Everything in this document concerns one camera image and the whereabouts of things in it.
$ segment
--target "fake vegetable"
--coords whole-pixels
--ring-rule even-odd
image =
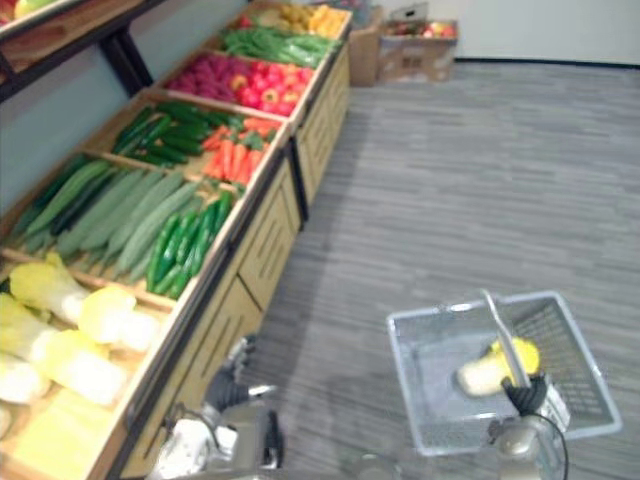
[[[11,414],[9,410],[0,407],[0,439],[9,431],[11,427]]]
[[[11,295],[0,294],[1,348],[28,361],[42,375],[92,402],[110,405],[127,379],[105,351],[77,330],[40,322]]]
[[[51,382],[27,362],[0,353],[0,400],[31,405],[50,387]]]
[[[55,253],[47,254],[45,262],[15,267],[9,278],[16,299],[77,325],[98,344],[143,352],[158,329],[154,318],[134,311],[133,295],[111,286],[90,293],[78,285]]]
[[[536,373],[540,367],[540,354],[536,346],[523,338],[515,337],[513,344],[516,353],[528,375]],[[499,341],[495,341],[489,352],[479,360],[470,362],[457,372],[458,383],[462,389],[473,397],[493,395],[502,390],[502,380],[514,381],[507,357],[502,351]]]

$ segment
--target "metal frame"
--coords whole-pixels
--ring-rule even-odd
[[[45,7],[42,10],[42,14],[34,14],[33,18],[28,17],[29,21],[25,18],[24,23],[19,23],[13,27],[12,24],[9,24],[4,27],[6,30],[0,29],[0,44],[86,1],[87,0],[70,0],[63,2],[62,5],[57,8],[48,9]],[[7,76],[6,80],[0,84],[0,103],[28,87],[37,79],[77,55],[88,46],[96,43],[107,45],[107,47],[103,46],[103,51],[105,51],[107,59],[116,71],[116,74],[123,81],[127,92],[132,94],[132,89],[138,85],[141,85],[140,88],[145,85],[150,85],[152,83],[151,75],[144,65],[142,56],[129,35],[128,29],[133,20],[165,1],[166,0],[146,0],[131,10],[105,22],[87,34],[56,50],[21,72],[16,72],[0,51],[0,70]]]

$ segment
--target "wire basket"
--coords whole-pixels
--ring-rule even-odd
[[[614,433],[620,414],[565,300],[556,292],[499,298],[503,322],[540,352],[540,368],[565,400],[568,440]],[[496,324],[484,301],[396,313],[387,319],[411,433],[421,455],[477,452],[489,427],[516,416],[506,395],[469,397],[456,371],[480,358]]]

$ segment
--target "carrot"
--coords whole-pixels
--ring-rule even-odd
[[[269,125],[263,125],[262,127],[256,128],[256,132],[258,133],[258,135],[260,135],[262,138],[266,138],[271,131],[273,130],[273,127],[269,126]]]
[[[231,180],[235,181],[240,175],[240,170],[242,169],[245,158],[247,158],[247,153],[247,147],[241,143],[237,143],[233,147],[233,173],[231,175]]]
[[[262,152],[260,150],[251,150],[247,156],[249,164],[251,165],[251,171],[254,171],[260,165],[262,161]]]
[[[228,138],[220,142],[220,156],[222,159],[222,176],[230,178],[231,167],[233,166],[233,142]]]
[[[273,120],[266,120],[263,118],[247,117],[244,119],[244,128],[247,130],[257,130],[261,127],[278,128],[280,125]]]
[[[242,185],[248,185],[251,180],[251,174],[253,173],[251,168],[251,161],[249,157],[245,157],[244,162],[242,164],[242,168],[240,169],[240,173],[238,175],[238,183]]]

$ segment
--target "produce display stand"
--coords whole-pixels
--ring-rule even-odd
[[[214,36],[156,82],[154,88],[136,95],[75,149],[74,152],[113,164],[158,169],[110,152],[118,132],[142,108],[172,99],[210,111],[282,122],[244,192],[225,183],[202,187],[201,194],[208,198],[215,198],[222,190],[230,190],[239,198],[211,245],[199,275],[191,279],[177,301],[149,294],[143,282],[126,285],[118,278],[112,279],[108,270],[102,274],[85,272],[76,264],[69,265],[72,275],[89,289],[109,282],[129,289],[144,308],[161,320],[161,332],[146,354],[122,360],[131,378],[112,408],[78,399],[74,403],[69,400],[72,394],[58,389],[51,398],[45,397],[38,408],[26,408],[27,413],[18,415],[20,422],[0,441],[0,476],[8,480],[102,480],[138,478],[149,473],[165,440],[163,422],[172,406],[183,402],[192,409],[199,407],[206,385],[229,347],[257,331],[268,309],[346,115],[346,39],[350,19],[350,14],[345,16],[340,48],[327,55],[315,70],[289,118],[163,89],[199,54],[215,51]],[[202,179],[206,155],[192,157],[187,165],[177,167],[186,181]],[[68,158],[3,217],[3,239]],[[1,254],[1,271],[5,275],[12,265],[33,260],[21,245],[10,242],[3,242]]]

